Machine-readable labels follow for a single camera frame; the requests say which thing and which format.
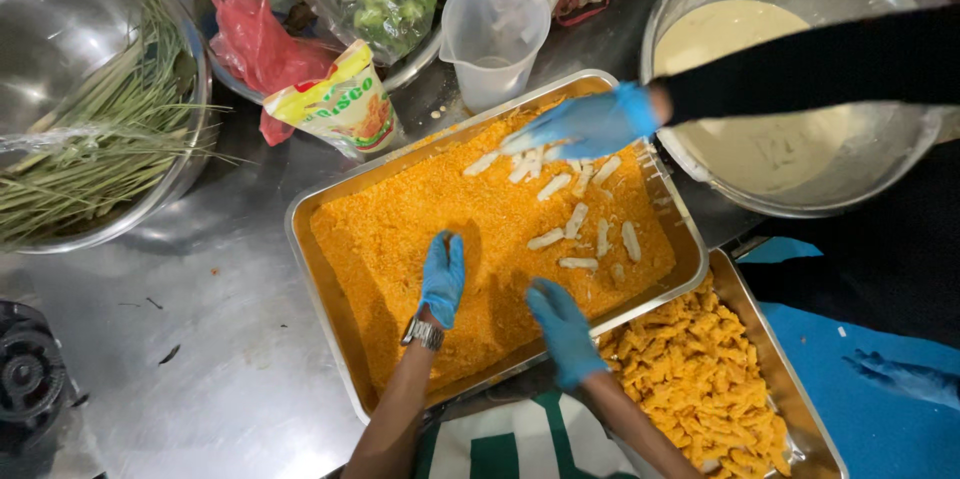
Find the stainless steel counter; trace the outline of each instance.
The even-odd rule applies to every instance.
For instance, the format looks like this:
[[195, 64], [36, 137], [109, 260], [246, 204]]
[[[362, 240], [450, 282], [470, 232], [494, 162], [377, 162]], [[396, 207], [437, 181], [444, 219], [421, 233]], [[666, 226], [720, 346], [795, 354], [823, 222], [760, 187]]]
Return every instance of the stainless steel counter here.
[[[653, 1], [612, 0], [555, 28], [529, 87], [583, 68], [636, 79]], [[250, 164], [211, 163], [183, 199], [102, 246], [0, 256], [0, 295], [46, 314], [78, 392], [90, 393], [78, 409], [114, 479], [315, 479], [347, 460], [363, 428], [282, 222], [297, 193], [352, 164], [300, 133], [267, 147], [258, 109], [220, 89], [218, 103], [236, 112], [223, 117], [217, 150]], [[392, 101], [408, 141], [466, 118], [439, 62]], [[676, 175], [708, 246], [760, 221]]]

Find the red plastic bag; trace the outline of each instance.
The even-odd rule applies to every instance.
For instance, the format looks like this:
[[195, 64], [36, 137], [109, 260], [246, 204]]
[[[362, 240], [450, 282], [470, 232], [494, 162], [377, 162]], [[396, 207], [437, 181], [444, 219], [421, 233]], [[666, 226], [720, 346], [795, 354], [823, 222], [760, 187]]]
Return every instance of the red plastic bag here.
[[[210, 0], [220, 32], [210, 48], [221, 64], [251, 89], [273, 94], [309, 79], [326, 79], [336, 56], [319, 43], [293, 38], [274, 18], [267, 0]], [[294, 127], [266, 112], [260, 132], [274, 146], [293, 135]]]

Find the plastic measuring jug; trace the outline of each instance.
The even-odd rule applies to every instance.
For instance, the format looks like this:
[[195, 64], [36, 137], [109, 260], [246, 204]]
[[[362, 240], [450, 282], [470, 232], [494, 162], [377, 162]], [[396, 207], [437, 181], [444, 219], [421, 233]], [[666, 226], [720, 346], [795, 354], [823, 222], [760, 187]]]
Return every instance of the plastic measuring jug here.
[[520, 96], [550, 30], [546, 0], [446, 0], [439, 59], [452, 63], [463, 104], [484, 112]]

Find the gloved hand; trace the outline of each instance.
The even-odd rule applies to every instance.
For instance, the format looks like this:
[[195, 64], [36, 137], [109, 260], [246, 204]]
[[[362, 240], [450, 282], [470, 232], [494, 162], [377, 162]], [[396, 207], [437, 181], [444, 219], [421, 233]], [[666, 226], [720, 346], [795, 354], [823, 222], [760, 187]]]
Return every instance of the gloved hand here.
[[[450, 239], [450, 252], [447, 252], [447, 239]], [[423, 263], [423, 286], [420, 288], [420, 302], [416, 313], [430, 305], [430, 313], [439, 324], [448, 331], [453, 328], [453, 316], [460, 307], [460, 297], [464, 294], [464, 240], [455, 233], [441, 231], [430, 241]]]
[[957, 393], [960, 376], [918, 364], [887, 361], [876, 351], [867, 355], [858, 349], [853, 352], [853, 359], [844, 357], [843, 360], [878, 387], [960, 411], [960, 395]]
[[546, 160], [600, 158], [660, 128], [647, 90], [624, 83], [610, 92], [572, 98], [530, 121], [500, 144], [513, 155], [546, 143]]
[[557, 362], [557, 385], [577, 387], [597, 370], [606, 370], [591, 339], [587, 319], [566, 289], [546, 278], [534, 278], [527, 288], [527, 306], [543, 329], [550, 357]]

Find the orange breadcrumb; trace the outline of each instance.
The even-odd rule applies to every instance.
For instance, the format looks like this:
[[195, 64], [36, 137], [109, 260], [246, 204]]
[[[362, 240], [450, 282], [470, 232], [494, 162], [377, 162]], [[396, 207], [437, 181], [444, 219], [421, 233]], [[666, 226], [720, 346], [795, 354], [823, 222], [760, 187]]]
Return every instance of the orange breadcrumb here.
[[[466, 283], [455, 326], [434, 361], [431, 390], [499, 361], [540, 334], [523, 300], [531, 277], [565, 287], [586, 317], [593, 318], [654, 285], [676, 264], [631, 147], [618, 153], [623, 164], [604, 184], [612, 199], [591, 185], [583, 199], [567, 187], [537, 201], [554, 175], [570, 172], [565, 162], [544, 165], [539, 178], [519, 184], [507, 180], [507, 157], [479, 175], [463, 176], [507, 134], [545, 110], [506, 117], [446, 153], [320, 206], [311, 217], [314, 236], [353, 309], [378, 393], [400, 360], [402, 331], [420, 300], [427, 245], [440, 230], [463, 238]], [[581, 239], [563, 239], [537, 251], [527, 248], [528, 240], [564, 227], [578, 201], [589, 205]], [[595, 256], [601, 216], [610, 222], [611, 249], [599, 270], [559, 267], [563, 257]], [[630, 261], [619, 239], [620, 225], [628, 219], [642, 249], [638, 263]], [[622, 282], [612, 277], [617, 263], [625, 269]]]

